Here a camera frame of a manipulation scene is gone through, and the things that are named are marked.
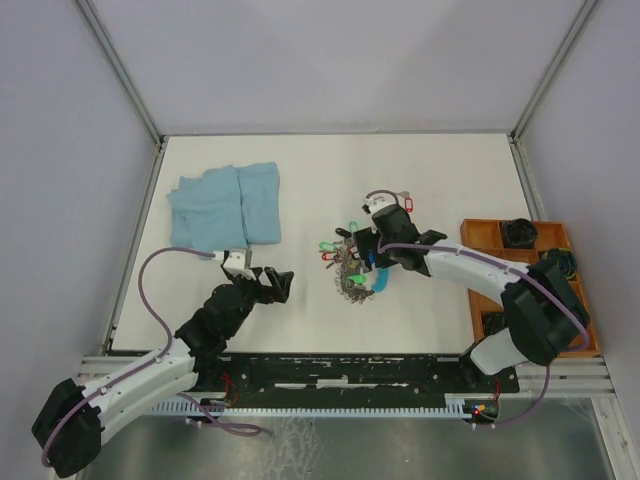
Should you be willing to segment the metal key organizer blue handle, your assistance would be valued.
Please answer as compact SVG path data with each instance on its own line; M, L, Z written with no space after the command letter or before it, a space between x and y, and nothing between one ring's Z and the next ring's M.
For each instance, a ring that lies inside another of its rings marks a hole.
M353 239L319 244L321 258L326 268L335 269L338 292L351 304L363 304L376 293L383 292L389 281L389 269L377 267L373 256L369 258L369 267L356 252Z

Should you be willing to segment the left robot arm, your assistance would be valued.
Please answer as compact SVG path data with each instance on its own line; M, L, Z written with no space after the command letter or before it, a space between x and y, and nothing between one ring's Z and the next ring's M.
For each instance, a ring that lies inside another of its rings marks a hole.
M227 279L164 346L98 380L81 385L67 378L52 389L31 427L44 467L73 476L153 405L194 386L215 387L228 341L256 305L287 302L294 274L256 267Z

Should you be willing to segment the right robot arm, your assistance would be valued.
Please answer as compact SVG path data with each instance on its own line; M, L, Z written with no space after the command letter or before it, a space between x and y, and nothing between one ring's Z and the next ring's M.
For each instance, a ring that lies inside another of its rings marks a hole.
M458 368L467 389L481 391L495 374L525 362L550 365L560 354L588 347L590 318L550 260L514 262L482 253L435 230L419 232L401 206L366 205L372 225L355 232L367 268L395 265L459 284L499 304L505 326L476 341Z

